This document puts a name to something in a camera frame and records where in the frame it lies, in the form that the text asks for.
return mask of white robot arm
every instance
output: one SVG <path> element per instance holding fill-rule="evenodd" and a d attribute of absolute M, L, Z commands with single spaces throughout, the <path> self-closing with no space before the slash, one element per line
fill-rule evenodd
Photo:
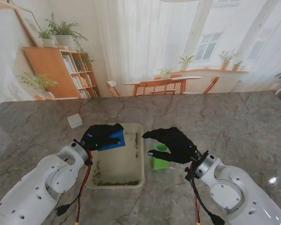
<path fill-rule="evenodd" d="M 194 172 L 209 186 L 213 200 L 226 210 L 231 225 L 281 225 L 281 209 L 244 170 L 208 154 Z"/>
<path fill-rule="evenodd" d="M 88 160 L 77 143 L 43 158 L 0 201 L 0 225 L 40 225 L 57 204 L 59 195 L 76 182 Z"/>

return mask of blue sponge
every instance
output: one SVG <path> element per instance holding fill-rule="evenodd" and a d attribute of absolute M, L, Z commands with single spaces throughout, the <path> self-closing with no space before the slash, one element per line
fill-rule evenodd
<path fill-rule="evenodd" d="M 103 150 L 107 150 L 107 149 L 114 149 L 114 148 L 118 148 L 118 147 L 122 147 L 122 146 L 125 146 L 125 139 L 124 139 L 124 133 L 123 133 L 124 130 L 119 130 L 118 132 L 112 134 L 109 136 L 110 139 L 113 139 L 113 138 L 118 138 L 120 139 L 121 143 L 120 144 L 110 144 L 110 145 L 107 145 L 107 146 L 104 146 L 100 149 L 98 149 L 98 151 L 103 151 Z"/>

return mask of plastic tray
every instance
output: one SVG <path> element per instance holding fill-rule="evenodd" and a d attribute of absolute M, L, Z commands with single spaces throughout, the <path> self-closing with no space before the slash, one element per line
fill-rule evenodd
<path fill-rule="evenodd" d="M 139 123 L 121 125 L 126 146 L 92 152 L 88 188 L 139 188 L 144 183 L 143 127 Z"/>

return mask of window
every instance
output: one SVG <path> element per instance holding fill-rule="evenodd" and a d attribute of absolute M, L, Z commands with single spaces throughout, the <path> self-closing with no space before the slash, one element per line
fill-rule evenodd
<path fill-rule="evenodd" d="M 247 60 L 255 60 L 261 53 L 263 47 L 266 45 L 267 40 L 270 38 L 273 29 L 264 28 L 258 34 L 252 49 L 250 50 Z"/>
<path fill-rule="evenodd" d="M 215 0 L 216 3 L 239 3 L 241 0 Z"/>
<path fill-rule="evenodd" d="M 241 0 L 214 0 L 213 6 L 237 6 Z"/>
<path fill-rule="evenodd" d="M 208 60 L 216 43 L 219 41 L 221 33 L 203 35 L 201 44 L 197 50 L 195 60 Z"/>

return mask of white curtain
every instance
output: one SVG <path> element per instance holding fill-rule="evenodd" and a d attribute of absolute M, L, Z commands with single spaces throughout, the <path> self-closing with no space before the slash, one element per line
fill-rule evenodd
<path fill-rule="evenodd" d="M 191 6 L 193 12 L 196 4 Z M 160 0 L 96 0 L 108 79 L 118 84 L 122 95 L 131 95 L 133 87 L 121 83 L 152 79 L 158 68 L 171 66 L 171 56 L 177 64 L 192 24 L 188 19 L 194 15 L 189 7 Z M 175 18 L 182 26 L 176 37 L 168 35 L 175 29 L 171 25 L 173 13 L 183 13 Z"/>
<path fill-rule="evenodd" d="M 281 13 L 281 1 L 276 6 L 277 10 L 272 12 L 272 16 Z M 255 61 L 249 74 L 243 76 L 242 82 L 234 91 L 260 91 L 267 90 L 279 80 L 274 76 L 281 72 L 281 20 L 273 31 L 272 36 L 262 50 L 260 56 Z"/>

